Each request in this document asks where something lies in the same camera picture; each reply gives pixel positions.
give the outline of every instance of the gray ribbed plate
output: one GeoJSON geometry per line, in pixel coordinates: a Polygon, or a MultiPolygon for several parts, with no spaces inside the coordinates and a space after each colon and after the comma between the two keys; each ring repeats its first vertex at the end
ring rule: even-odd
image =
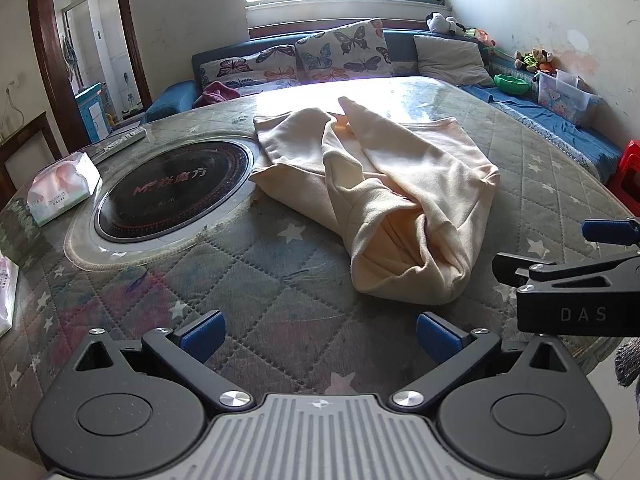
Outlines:
{"type": "Polygon", "coordinates": [[[371,395],[269,395],[252,412],[220,416],[193,454],[149,478],[495,480],[448,454],[423,418],[389,412],[371,395]]]}

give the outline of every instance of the blue gripper pad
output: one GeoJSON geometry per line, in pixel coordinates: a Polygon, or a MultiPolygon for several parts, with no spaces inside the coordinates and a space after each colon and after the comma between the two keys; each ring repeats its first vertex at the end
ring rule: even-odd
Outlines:
{"type": "Polygon", "coordinates": [[[178,346],[194,359],[204,363],[225,342],[225,317],[218,311],[212,313],[208,319],[196,320],[194,325],[185,327],[187,330],[180,336],[178,346]]]}
{"type": "Polygon", "coordinates": [[[438,364],[460,352],[465,347],[462,330],[435,314],[420,314],[415,331],[422,349],[438,364]]]}
{"type": "Polygon", "coordinates": [[[633,245],[640,242],[640,229],[633,220],[585,220],[582,236],[590,242],[633,245]]]}

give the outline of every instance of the beige cloth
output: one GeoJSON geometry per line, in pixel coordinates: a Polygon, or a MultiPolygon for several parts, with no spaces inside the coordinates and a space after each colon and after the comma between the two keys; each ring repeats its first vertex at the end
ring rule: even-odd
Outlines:
{"type": "Polygon", "coordinates": [[[400,125],[342,97],[256,116],[251,179],[342,236],[356,290],[399,301],[455,299],[476,262],[498,168],[454,118],[400,125]]]}

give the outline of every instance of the blue blanket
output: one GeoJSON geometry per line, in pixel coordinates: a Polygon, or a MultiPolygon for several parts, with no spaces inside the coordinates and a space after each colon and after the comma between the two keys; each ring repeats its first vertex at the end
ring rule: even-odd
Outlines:
{"type": "MultiPolygon", "coordinates": [[[[462,89],[489,104],[494,106],[498,104],[497,108],[507,113],[509,112],[506,108],[514,110],[517,114],[512,114],[512,116],[519,120],[518,116],[525,116],[533,123],[541,126],[542,128],[533,127],[532,129],[556,145],[566,144],[571,147],[572,150],[567,149],[565,153],[575,158],[581,165],[584,166],[585,161],[580,154],[587,158],[596,168],[603,184],[616,172],[618,161],[622,156],[622,150],[600,132],[592,128],[575,126],[539,104],[510,96],[498,88],[482,88],[479,85],[469,85],[463,86],[462,89]],[[557,137],[561,142],[554,142],[554,137],[557,137]]],[[[529,121],[521,122],[531,126],[529,121]]]]}

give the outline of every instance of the panda plush toy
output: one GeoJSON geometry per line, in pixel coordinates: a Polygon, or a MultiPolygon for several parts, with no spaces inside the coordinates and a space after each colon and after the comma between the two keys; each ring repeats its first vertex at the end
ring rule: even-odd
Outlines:
{"type": "Polygon", "coordinates": [[[439,12],[432,12],[426,18],[427,28],[430,32],[444,34],[446,36],[464,36],[465,27],[456,22],[453,16],[445,18],[439,12]]]}

